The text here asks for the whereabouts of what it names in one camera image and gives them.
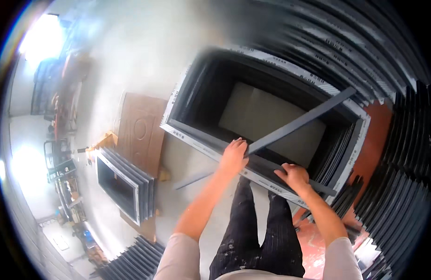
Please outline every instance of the bright window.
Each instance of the bright window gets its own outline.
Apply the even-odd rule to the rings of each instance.
[[[38,64],[50,57],[58,58],[63,43],[58,16],[44,14],[27,31],[19,51],[25,54],[25,59],[30,63]]]

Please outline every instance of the paint-stained pants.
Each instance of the paint-stained pants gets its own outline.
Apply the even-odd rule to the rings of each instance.
[[[270,210],[262,246],[250,180],[241,176],[231,205],[230,223],[217,255],[211,263],[209,279],[240,269],[257,269],[278,275],[302,277],[302,251],[292,223],[287,201],[268,193]]]

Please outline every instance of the forearm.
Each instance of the forearm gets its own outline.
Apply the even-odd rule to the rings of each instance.
[[[174,233],[184,233],[198,242],[212,214],[212,210],[230,183],[230,180],[231,178],[224,173],[220,171],[215,172],[205,188],[181,215]]]
[[[303,189],[298,195],[311,210],[326,248],[337,238],[348,237],[345,226],[331,207],[310,186]]]

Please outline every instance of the person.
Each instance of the person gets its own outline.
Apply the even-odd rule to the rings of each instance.
[[[181,215],[159,263],[156,280],[200,279],[198,242],[214,206],[229,182],[245,167],[245,140],[233,140],[217,171]],[[336,213],[308,184],[306,170],[283,164],[275,174],[310,208],[325,240],[324,280],[362,279],[346,229]],[[241,176],[231,206],[230,222],[210,265],[210,280],[295,280],[304,275],[301,246],[287,201],[272,192],[264,242],[258,244],[257,218],[250,181]]]

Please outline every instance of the concrete floor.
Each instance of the concrete floor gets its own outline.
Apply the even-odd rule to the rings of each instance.
[[[195,53],[208,44],[223,42],[195,1],[165,2],[98,1],[84,17],[92,67],[81,87],[73,149],[91,146],[108,130],[117,132],[125,91],[168,99],[180,71]],[[112,260],[134,243],[138,233],[123,221],[117,206],[98,185],[95,165],[88,165],[84,154],[75,158],[89,229]],[[158,242],[165,245],[180,213],[205,184],[202,180],[173,190],[173,182],[216,163],[167,133],[161,162],[172,173],[171,182],[159,183],[157,195],[161,216],[156,219],[156,234]],[[237,180],[231,182],[201,237],[202,279],[209,276],[208,267],[228,225]],[[264,188],[252,183],[252,189],[262,242],[269,202]]]

